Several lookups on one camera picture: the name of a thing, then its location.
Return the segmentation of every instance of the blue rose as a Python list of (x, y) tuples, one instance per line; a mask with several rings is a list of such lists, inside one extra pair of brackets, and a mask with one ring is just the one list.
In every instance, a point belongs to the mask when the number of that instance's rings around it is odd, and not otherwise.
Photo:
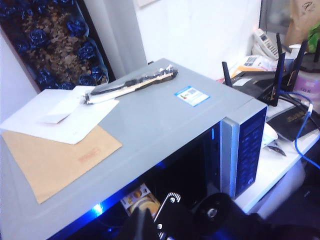
[(17, 11), (21, 14), (22, 20), (25, 19), (26, 14), (33, 15), (31, 4), (28, 0), (16, 0)]
[(36, 28), (29, 33), (32, 48), (42, 48), (48, 45), (47, 34), (40, 28)]
[(66, 26), (68, 27), (68, 29), (71, 32), (71, 36), (74, 37), (81, 37), (86, 33), (86, 25), (79, 20), (76, 21), (68, 21), (66, 23)]
[(48, 0), (32, 0), (32, 3), (40, 14), (43, 14), (47, 11)]
[(96, 47), (86, 41), (78, 50), (78, 56), (81, 60), (90, 59), (96, 56)]
[(73, 82), (62, 82), (62, 83), (57, 83), (56, 87), (58, 89), (65, 89), (65, 90), (72, 90), (76, 87), (76, 85)]
[(46, 68), (39, 70), (35, 81), (41, 90), (57, 88), (56, 78)]
[(6, 18), (17, 13), (15, 6), (8, 6), (3, 0), (0, 0), (0, 17)]
[(52, 0), (55, 4), (59, 4), (62, 7), (72, 6), (75, 4), (74, 0)]
[(99, 66), (93, 66), (91, 68), (91, 76), (96, 79), (96, 81), (100, 81), (104, 77), (105, 72)]
[(30, 44), (26, 39), (16, 39), (15, 48), (17, 49), (18, 53), (24, 54), (30, 49)]
[(79, 85), (85, 85), (85, 86), (96, 86), (96, 80), (93, 76), (91, 75), (82, 75), (78, 79), (78, 84)]

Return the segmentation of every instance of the screw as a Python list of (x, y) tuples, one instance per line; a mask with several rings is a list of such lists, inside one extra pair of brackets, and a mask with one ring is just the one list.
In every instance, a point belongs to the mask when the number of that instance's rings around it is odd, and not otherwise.
[(213, 219), (217, 215), (217, 212), (218, 212), (217, 209), (210, 208), (206, 214), (210, 219)]

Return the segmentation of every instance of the paper bag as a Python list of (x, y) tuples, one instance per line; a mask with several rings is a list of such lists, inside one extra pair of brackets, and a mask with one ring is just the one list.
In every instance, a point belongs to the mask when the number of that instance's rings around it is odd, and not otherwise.
[(100, 126), (74, 145), (14, 131), (2, 136), (39, 204), (122, 146)]
[(300, 44), (308, 38), (308, 31), (320, 22), (320, 0), (290, 0), (290, 25), (284, 43)]

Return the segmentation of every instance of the white envelope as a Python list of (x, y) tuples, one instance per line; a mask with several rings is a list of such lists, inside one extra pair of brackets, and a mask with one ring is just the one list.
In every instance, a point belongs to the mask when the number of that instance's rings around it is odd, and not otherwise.
[[(94, 86), (77, 86), (72, 91), (46, 89), (5, 120), (0, 128), (61, 143), (76, 144), (84, 139), (119, 102), (111, 99), (87, 105), (77, 103), (77, 99), (74, 100), (93, 88)], [(64, 104), (65, 108), (60, 108), (59, 111), (59, 106)], [(44, 117), (50, 115), (53, 116), (51, 119), (53, 123), (44, 122)]]

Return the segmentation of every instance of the blue sticker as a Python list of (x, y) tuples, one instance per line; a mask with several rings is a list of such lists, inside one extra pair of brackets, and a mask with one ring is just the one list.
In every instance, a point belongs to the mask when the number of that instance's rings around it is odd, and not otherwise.
[(174, 95), (193, 107), (210, 98), (208, 95), (200, 92), (192, 86), (187, 86), (184, 89), (177, 91)]

